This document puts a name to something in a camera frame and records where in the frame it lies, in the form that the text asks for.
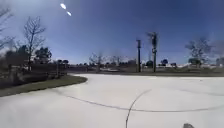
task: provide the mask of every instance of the bare tree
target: bare tree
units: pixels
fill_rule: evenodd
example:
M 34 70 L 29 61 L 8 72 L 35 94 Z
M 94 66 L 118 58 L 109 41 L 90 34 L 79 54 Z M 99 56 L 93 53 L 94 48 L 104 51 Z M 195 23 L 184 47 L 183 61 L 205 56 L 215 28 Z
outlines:
M 2 50 L 5 46 L 14 44 L 14 37 L 5 37 L 4 39 L 0 40 L 0 50 Z
M 191 56 L 201 63 L 208 61 L 208 56 L 212 50 L 212 46 L 208 44 L 208 40 L 205 37 L 196 41 L 190 41 L 186 48 L 190 50 Z
M 99 52 L 98 54 L 92 54 L 92 56 L 89 58 L 90 63 L 97 65 L 97 72 L 100 71 L 100 66 L 105 61 L 105 57 L 103 56 L 102 52 Z
M 31 18 L 29 17 L 25 26 L 24 26 L 24 36 L 26 38 L 26 46 L 28 48 L 28 70 L 30 71 L 31 66 L 31 57 L 35 50 L 42 45 L 45 39 L 41 34 L 46 30 L 42 26 L 40 17 Z
M 110 61 L 111 61 L 111 63 L 119 66 L 119 64 L 122 62 L 122 56 L 120 56 L 120 55 L 111 56 Z
M 212 43 L 213 54 L 217 55 L 219 58 L 224 57 L 224 41 L 216 41 Z

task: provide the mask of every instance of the grass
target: grass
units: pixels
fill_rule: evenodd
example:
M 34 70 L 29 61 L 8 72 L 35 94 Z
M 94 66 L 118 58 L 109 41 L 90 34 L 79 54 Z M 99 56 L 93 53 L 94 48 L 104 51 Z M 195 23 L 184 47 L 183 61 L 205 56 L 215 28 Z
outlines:
M 61 86 L 73 85 L 86 82 L 87 78 L 79 77 L 79 76 L 64 76 L 60 79 L 47 80 L 43 82 L 29 83 L 17 87 L 7 88 L 4 90 L 0 90 L 0 97 L 10 96 L 30 91 L 38 91 L 49 88 L 56 88 Z

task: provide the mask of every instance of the tree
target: tree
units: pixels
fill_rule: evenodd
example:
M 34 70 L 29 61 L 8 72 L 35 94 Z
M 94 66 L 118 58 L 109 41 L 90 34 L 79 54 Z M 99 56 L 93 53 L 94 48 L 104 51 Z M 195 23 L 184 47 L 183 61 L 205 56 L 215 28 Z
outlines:
M 106 62 L 105 67 L 107 67 L 107 68 L 110 67 L 110 63 Z
M 51 60 L 52 53 L 48 47 L 41 47 L 39 50 L 35 51 L 35 61 L 41 64 L 49 63 Z
M 190 50 L 191 59 L 200 61 L 201 63 L 208 61 L 208 55 L 212 50 L 212 46 L 208 44 L 208 40 L 206 38 L 190 41 L 189 44 L 186 45 L 186 48 Z
M 137 41 L 137 72 L 141 72 L 141 40 L 136 40 Z
M 62 63 L 65 65 L 65 69 L 66 69 L 68 67 L 69 61 L 68 60 L 63 60 Z
M 224 41 L 216 41 L 212 44 L 213 53 L 217 55 L 219 58 L 224 57 Z
M 152 53 L 153 53 L 153 72 L 156 72 L 156 54 L 157 54 L 157 45 L 158 45 L 158 34 L 156 32 L 147 33 L 151 38 L 152 42 Z
M 5 37 L 0 40 L 0 50 L 2 50 L 5 46 L 13 44 L 14 37 Z
M 40 17 L 31 18 L 29 17 L 24 26 L 24 36 L 26 38 L 26 46 L 28 48 L 28 70 L 30 71 L 31 57 L 35 50 L 44 42 L 44 38 L 41 34 L 46 30 L 42 26 Z
M 94 63 L 89 62 L 89 66 L 90 66 L 90 67 L 95 67 L 95 64 L 94 64 Z
M 153 61 L 147 61 L 146 62 L 146 66 L 148 67 L 148 68 L 153 68 Z
M 92 56 L 89 58 L 90 63 L 97 65 L 97 72 L 100 72 L 100 66 L 105 61 L 105 57 L 103 57 L 102 52 L 99 52 L 98 54 L 92 54 Z
M 58 62 L 58 64 L 61 64 L 62 63 L 62 60 L 59 59 L 57 62 Z
M 26 45 L 22 45 L 16 51 L 7 51 L 5 54 L 5 60 L 8 65 L 23 66 L 28 60 Z
M 198 58 L 190 58 L 188 60 L 188 63 L 191 63 L 192 65 L 196 65 L 196 66 L 201 66 L 201 60 L 199 60 Z
M 171 63 L 170 65 L 174 68 L 177 68 L 177 63 Z
M 117 65 L 117 66 L 119 66 L 119 64 L 121 63 L 121 61 L 122 61 L 122 57 L 121 56 L 119 56 L 119 55 L 115 55 L 115 56 L 112 56 L 111 58 L 110 58 L 110 62 L 111 62 L 111 64 L 113 64 L 113 65 Z
M 127 62 L 127 66 L 129 66 L 129 67 L 135 67 L 137 65 L 137 63 L 136 63 L 136 59 L 132 59 L 132 60 L 128 60 L 128 62 Z
M 167 59 L 163 59 L 161 61 L 162 66 L 166 66 L 168 64 L 168 60 Z
M 224 57 L 216 59 L 217 66 L 224 66 Z

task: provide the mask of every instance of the lens flare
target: lens flare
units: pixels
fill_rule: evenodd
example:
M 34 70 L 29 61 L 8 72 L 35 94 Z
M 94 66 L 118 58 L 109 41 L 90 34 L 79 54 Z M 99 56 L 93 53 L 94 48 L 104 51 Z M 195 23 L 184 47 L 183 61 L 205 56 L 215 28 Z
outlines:
M 67 14 L 68 14 L 69 16 L 72 16 L 72 14 L 71 14 L 70 12 L 67 12 Z
M 64 3 L 61 3 L 61 8 L 66 9 L 66 5 Z

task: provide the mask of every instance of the light pole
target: light pole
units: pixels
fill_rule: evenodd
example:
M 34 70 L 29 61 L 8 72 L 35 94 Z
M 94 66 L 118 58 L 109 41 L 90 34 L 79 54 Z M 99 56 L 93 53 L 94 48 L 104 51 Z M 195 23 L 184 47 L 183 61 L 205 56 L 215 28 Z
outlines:
M 158 34 L 156 32 L 147 33 L 152 41 L 152 54 L 153 54 L 153 72 L 156 72 L 156 54 L 157 54 L 157 44 L 158 44 Z
M 137 40 L 138 59 L 137 59 L 137 72 L 141 72 L 141 40 Z

